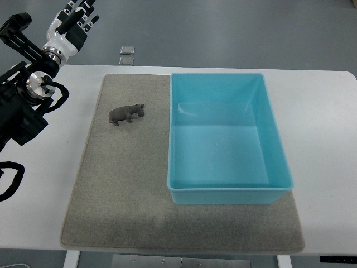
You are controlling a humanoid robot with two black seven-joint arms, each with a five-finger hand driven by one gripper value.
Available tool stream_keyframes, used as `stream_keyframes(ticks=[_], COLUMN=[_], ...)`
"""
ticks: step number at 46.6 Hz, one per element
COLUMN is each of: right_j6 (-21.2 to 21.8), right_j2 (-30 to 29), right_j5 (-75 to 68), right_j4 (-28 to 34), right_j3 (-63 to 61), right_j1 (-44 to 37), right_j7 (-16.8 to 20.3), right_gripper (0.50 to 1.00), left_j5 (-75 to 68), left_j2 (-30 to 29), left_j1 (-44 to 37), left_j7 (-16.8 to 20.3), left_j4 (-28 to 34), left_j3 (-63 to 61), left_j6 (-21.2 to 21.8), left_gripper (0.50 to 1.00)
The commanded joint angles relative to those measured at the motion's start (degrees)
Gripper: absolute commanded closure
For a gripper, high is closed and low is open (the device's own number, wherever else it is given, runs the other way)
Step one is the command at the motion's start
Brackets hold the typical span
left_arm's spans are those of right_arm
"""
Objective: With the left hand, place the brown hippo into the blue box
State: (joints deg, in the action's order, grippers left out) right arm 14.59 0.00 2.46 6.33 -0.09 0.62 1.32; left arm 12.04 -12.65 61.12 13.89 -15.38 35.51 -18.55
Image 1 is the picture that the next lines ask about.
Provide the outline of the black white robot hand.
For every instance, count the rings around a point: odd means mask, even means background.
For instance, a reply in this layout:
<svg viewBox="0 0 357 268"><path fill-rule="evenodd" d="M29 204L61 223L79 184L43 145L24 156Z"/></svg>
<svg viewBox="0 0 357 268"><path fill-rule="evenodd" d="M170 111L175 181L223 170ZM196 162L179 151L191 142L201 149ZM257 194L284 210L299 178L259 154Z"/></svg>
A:
<svg viewBox="0 0 357 268"><path fill-rule="evenodd" d="M83 47L88 32L98 21L99 16L90 18L94 12L94 1L68 1L52 21L47 30L47 43L42 51L59 66L67 63Z"/></svg>

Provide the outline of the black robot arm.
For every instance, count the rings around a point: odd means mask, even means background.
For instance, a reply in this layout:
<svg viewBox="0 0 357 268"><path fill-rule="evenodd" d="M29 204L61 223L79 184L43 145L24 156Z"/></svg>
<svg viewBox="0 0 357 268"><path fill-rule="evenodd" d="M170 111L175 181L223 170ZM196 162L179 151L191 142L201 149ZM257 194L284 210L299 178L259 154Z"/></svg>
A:
<svg viewBox="0 0 357 268"><path fill-rule="evenodd" d="M21 146L33 140L48 125L44 115L60 108L69 97L68 89L54 81L59 58L43 52L22 33L31 22L24 12L12 15L1 26L1 40L30 61L1 75L1 148L9 140Z"/></svg>

